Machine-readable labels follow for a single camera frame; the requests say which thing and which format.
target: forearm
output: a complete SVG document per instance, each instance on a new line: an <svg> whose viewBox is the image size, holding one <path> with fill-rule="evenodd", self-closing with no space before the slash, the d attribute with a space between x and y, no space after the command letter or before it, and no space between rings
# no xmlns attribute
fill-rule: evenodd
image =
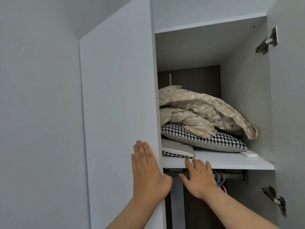
<svg viewBox="0 0 305 229"><path fill-rule="evenodd" d="M215 212L226 229L279 229L224 193L220 188L211 189L204 201Z"/></svg>
<svg viewBox="0 0 305 229"><path fill-rule="evenodd" d="M143 229L156 207L131 199L106 229Z"/></svg>

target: pillow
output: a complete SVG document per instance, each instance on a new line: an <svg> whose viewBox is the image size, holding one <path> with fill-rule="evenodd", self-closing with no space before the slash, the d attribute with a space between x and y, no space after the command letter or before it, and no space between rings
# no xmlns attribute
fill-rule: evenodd
<svg viewBox="0 0 305 229"><path fill-rule="evenodd" d="M161 127L161 135L171 140L205 149L224 152L243 152L248 150L241 140L223 132L217 132L215 136L202 138L186 130L181 125L166 124Z"/></svg>
<svg viewBox="0 0 305 229"><path fill-rule="evenodd" d="M192 146L163 138L161 139L161 143L162 156L190 159L195 157L195 152Z"/></svg>

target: hand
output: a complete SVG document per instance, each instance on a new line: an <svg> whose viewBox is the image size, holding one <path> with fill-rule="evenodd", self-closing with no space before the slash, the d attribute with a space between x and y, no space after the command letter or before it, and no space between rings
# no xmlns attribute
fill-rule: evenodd
<svg viewBox="0 0 305 229"><path fill-rule="evenodd" d="M132 154L134 176L133 197L138 204L155 208L165 199L173 184L172 177L161 174L154 154L147 142L137 141Z"/></svg>
<svg viewBox="0 0 305 229"><path fill-rule="evenodd" d="M183 174L179 174L179 177L192 195L206 200L208 193L217 189L211 164L207 161L206 167L201 160L196 159L193 159L194 166L189 159L185 159L185 163L190 173L190 179L188 180Z"/></svg>

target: black and white houndstooth fabric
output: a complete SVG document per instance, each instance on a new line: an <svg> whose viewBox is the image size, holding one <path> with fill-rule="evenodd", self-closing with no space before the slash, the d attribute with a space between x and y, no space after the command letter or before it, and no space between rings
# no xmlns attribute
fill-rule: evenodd
<svg viewBox="0 0 305 229"><path fill-rule="evenodd" d="M174 154L174 153L170 153L170 152L166 152L166 151L162 151L162 156L164 157L175 157L175 158L189 158L192 159L194 158L194 156L185 156L185 155L180 155L180 154Z"/></svg>
<svg viewBox="0 0 305 229"><path fill-rule="evenodd" d="M234 148L240 148L243 150L247 150L247 146L245 143L243 143L241 140L238 140L237 138L223 133L223 132L217 132L215 136L211 136L209 138L202 138L198 137L195 134L191 133L190 131L186 130L181 125L176 124L166 124L163 127L161 127L161 133L167 133L175 136L179 136L182 138L194 140L194 141L200 141L200 142L206 142L216 145L222 145L227 147L234 147Z"/></svg>

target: white remote control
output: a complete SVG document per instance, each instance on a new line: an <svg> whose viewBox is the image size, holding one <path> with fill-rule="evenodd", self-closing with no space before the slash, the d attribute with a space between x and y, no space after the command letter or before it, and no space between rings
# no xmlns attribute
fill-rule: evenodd
<svg viewBox="0 0 305 229"><path fill-rule="evenodd" d="M250 150L247 150L245 152L240 152L242 155L246 156L247 158L257 158L258 155Z"/></svg>

